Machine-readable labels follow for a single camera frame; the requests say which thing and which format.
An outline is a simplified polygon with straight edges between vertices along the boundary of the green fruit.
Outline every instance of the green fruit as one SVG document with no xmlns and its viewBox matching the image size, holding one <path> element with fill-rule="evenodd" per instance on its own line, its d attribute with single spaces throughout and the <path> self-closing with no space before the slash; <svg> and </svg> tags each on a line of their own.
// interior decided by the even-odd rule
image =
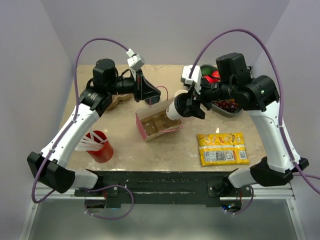
<svg viewBox="0 0 320 240">
<path fill-rule="evenodd" d="M 202 76 L 210 75 L 211 74 L 211 70 L 209 68 L 202 68 L 201 69 L 201 74 L 202 74 Z"/>
</svg>

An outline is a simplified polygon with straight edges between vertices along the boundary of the pink string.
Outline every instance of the pink string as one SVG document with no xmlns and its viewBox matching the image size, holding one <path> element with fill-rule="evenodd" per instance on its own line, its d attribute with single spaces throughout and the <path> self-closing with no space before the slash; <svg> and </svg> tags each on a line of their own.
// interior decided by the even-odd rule
<svg viewBox="0 0 320 240">
<path fill-rule="evenodd" d="M 166 100 L 168 101 L 169 100 L 169 92 L 168 92 L 168 89 L 165 87 L 165 86 L 156 86 L 155 87 L 156 89 L 157 88 L 164 88 L 165 89 L 165 91 L 166 91 Z"/>
<path fill-rule="evenodd" d="M 163 132 L 163 133 L 171 133 L 171 132 L 177 131 L 177 130 L 179 130 L 179 129 L 183 129 L 183 128 L 184 128 L 184 127 L 183 127 L 182 125 L 180 125 L 179 128 L 175 128 L 175 129 L 173 129 L 173 130 L 160 130 L 160 131 Z"/>
</svg>

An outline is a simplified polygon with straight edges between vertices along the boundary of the marble tabletop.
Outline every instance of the marble tabletop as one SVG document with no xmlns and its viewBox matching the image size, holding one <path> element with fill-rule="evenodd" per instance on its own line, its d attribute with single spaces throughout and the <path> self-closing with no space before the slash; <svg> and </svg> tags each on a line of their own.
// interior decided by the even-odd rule
<svg viewBox="0 0 320 240">
<path fill-rule="evenodd" d="M 81 93 L 92 77 L 93 65 L 80 65 L 77 70 L 78 88 Z M 121 73 L 128 66 L 117 65 Z M 180 82 L 183 65 L 145 65 L 142 70 L 146 79 L 154 86 L 166 86 L 169 98 L 183 89 Z M 161 90 L 161 101 L 166 92 Z M 75 90 L 72 85 L 63 113 L 61 125 L 68 119 L 75 106 Z M 214 111 L 205 111 L 205 120 L 193 119 L 183 129 L 165 133 L 144 142 L 135 119 L 135 111 L 147 106 L 144 101 L 136 103 L 133 98 L 121 102 L 114 109 L 106 111 L 92 126 L 103 131 L 114 148 L 110 161 L 98 163 L 85 151 L 74 151 L 68 168 L 94 171 L 232 171 L 258 163 L 266 155 L 256 127 L 246 112 L 227 118 Z M 202 167 L 199 156 L 197 134 L 237 133 L 244 134 L 249 165 L 219 165 Z"/>
</svg>

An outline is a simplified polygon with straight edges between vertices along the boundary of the brown object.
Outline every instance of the brown object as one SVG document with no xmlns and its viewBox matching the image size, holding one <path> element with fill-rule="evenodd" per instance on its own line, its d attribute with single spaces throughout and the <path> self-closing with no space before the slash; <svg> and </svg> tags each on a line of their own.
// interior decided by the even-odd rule
<svg viewBox="0 0 320 240">
<path fill-rule="evenodd" d="M 135 112 L 135 123 L 142 139 L 146 142 L 162 134 L 177 131 L 181 124 L 191 121 L 193 118 L 170 120 L 167 117 L 167 107 L 175 100 L 174 97 L 160 101 L 152 106 L 145 106 Z"/>
<path fill-rule="evenodd" d="M 150 137 L 158 132 L 180 126 L 181 120 L 169 119 L 166 110 L 162 110 L 161 112 L 142 119 L 141 123 L 145 133 Z"/>
<path fill-rule="evenodd" d="M 112 103 L 108 106 L 106 109 L 107 111 L 115 108 L 119 102 L 124 102 L 132 98 L 134 95 L 133 94 L 122 94 L 122 95 L 113 95 L 112 96 Z"/>
</svg>

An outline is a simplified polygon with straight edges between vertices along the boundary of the bowl of fruit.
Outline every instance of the bowl of fruit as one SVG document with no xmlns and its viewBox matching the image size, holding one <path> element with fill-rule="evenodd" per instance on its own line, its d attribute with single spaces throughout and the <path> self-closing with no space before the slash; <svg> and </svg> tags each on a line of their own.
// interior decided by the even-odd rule
<svg viewBox="0 0 320 240">
<path fill-rule="evenodd" d="M 211 109 L 227 118 L 235 117 L 243 111 L 242 107 L 240 107 L 233 99 L 215 101 L 213 102 Z"/>
<path fill-rule="evenodd" d="M 219 71 L 215 66 L 204 64 L 200 66 L 202 76 L 211 84 L 220 82 Z M 213 111 L 227 117 L 232 118 L 239 115 L 242 112 L 242 107 L 240 107 L 235 100 L 223 100 L 215 101 L 212 104 Z"/>
</svg>

